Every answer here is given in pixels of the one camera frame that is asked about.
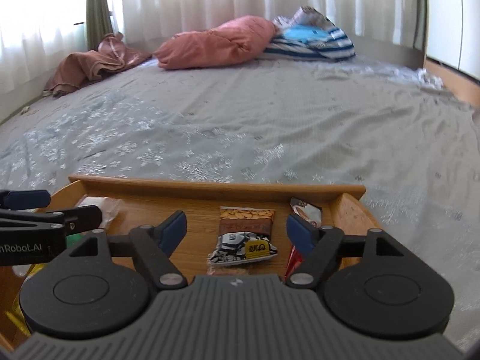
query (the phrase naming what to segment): gray ribbed panel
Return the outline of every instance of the gray ribbed panel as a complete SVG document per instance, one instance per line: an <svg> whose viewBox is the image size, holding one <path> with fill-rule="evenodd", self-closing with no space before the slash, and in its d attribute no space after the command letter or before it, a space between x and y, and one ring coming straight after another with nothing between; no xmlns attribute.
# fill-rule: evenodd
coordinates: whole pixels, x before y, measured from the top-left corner
<svg viewBox="0 0 480 360"><path fill-rule="evenodd" d="M457 360L441 335L408 342L364 337L337 322L315 293L276 275L198 276L164 291L145 315L115 334L67 342L34 334L14 355L25 360Z"/></svg>

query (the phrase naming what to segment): blue striped fabric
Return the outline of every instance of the blue striped fabric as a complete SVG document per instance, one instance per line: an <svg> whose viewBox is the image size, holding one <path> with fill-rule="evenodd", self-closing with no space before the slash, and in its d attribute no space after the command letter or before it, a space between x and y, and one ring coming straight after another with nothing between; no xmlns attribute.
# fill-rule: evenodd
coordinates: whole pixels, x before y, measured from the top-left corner
<svg viewBox="0 0 480 360"><path fill-rule="evenodd" d="M355 47L340 28L295 25L274 37L260 58L344 61L353 56Z"/></svg>

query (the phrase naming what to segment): green curtain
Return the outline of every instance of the green curtain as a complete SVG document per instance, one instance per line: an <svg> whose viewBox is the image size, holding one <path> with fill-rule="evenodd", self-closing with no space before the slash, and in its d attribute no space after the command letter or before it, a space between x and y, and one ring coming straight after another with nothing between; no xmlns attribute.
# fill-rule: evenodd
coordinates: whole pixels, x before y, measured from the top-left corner
<svg viewBox="0 0 480 360"><path fill-rule="evenodd" d="M104 36L113 32L107 0L87 0L86 35L89 50L97 50Z"/></svg>
<svg viewBox="0 0 480 360"><path fill-rule="evenodd" d="M417 0L417 26L415 28L415 41L413 48L425 50L427 30L427 0Z"/></svg>

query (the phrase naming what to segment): pink pillow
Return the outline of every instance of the pink pillow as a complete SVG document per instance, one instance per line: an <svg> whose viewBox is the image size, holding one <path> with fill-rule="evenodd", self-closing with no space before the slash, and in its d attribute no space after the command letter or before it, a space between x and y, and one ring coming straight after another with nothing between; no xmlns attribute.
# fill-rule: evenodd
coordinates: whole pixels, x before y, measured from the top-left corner
<svg viewBox="0 0 480 360"><path fill-rule="evenodd" d="M212 30L179 33L153 55L164 69L233 65L258 57L274 35L271 21L244 16Z"/></svg>

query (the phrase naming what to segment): gray bedsheet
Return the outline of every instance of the gray bedsheet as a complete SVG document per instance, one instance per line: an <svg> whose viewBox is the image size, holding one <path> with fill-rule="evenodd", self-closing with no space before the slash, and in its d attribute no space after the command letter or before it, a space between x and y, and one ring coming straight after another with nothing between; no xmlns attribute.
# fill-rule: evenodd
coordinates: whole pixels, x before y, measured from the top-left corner
<svg viewBox="0 0 480 360"><path fill-rule="evenodd" d="M417 73L362 59L152 61L33 109L0 152L0 188L54 192L75 172L362 183L384 228L453 286L447 337L464 350L480 338L478 113Z"/></svg>

